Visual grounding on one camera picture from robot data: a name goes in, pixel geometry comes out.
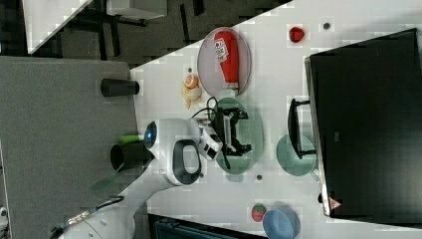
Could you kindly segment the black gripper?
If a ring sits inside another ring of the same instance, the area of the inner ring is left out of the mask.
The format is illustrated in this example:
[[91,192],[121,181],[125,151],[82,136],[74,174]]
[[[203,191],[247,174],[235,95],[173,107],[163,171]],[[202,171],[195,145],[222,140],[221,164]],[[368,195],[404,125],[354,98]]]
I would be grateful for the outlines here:
[[223,142],[224,155],[242,156],[252,149],[250,144],[242,144],[237,139],[236,124],[239,120],[247,120],[248,114],[239,108],[218,108],[212,125],[220,140]]

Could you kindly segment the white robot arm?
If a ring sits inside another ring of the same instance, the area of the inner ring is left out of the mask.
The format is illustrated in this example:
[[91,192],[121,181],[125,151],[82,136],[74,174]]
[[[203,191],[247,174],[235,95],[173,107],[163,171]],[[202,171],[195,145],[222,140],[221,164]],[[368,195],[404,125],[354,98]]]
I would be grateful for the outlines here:
[[251,121],[238,107],[215,107],[205,119],[152,121],[141,137],[152,155],[144,172],[118,195],[54,228],[49,239],[132,239],[135,212],[159,191],[195,183],[203,160],[221,160],[229,173],[243,173],[242,159],[254,147],[241,140],[242,127]]

